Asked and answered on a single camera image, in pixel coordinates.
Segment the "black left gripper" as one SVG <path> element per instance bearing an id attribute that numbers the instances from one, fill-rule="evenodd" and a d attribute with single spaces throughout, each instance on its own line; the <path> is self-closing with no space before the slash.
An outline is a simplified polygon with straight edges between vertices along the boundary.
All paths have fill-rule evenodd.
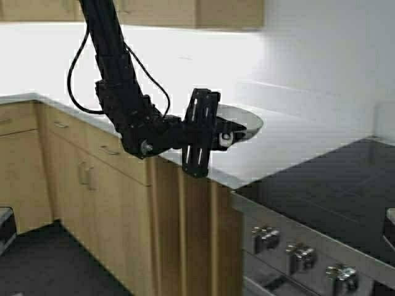
<path id="1" fill-rule="evenodd" d="M 219 100 L 219 92 L 195 88 L 183 120 L 182 169 L 195 178 L 208 175 L 212 150 L 226 151 L 246 137 L 244 125 L 217 118 Z"/>

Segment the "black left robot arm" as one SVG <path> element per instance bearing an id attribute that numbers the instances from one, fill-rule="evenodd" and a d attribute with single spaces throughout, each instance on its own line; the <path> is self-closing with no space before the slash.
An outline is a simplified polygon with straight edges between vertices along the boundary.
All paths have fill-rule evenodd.
<path id="1" fill-rule="evenodd" d="M 246 134 L 246 127 L 217 115 L 221 94 L 195 88 L 184 118 L 161 113 L 143 94 L 112 1 L 81 1 L 96 51 L 101 79 L 95 83 L 101 109 L 121 135 L 124 151 L 144 159 L 180 149 L 182 169 L 195 178 L 208 175 L 210 153 L 226 151 Z"/>

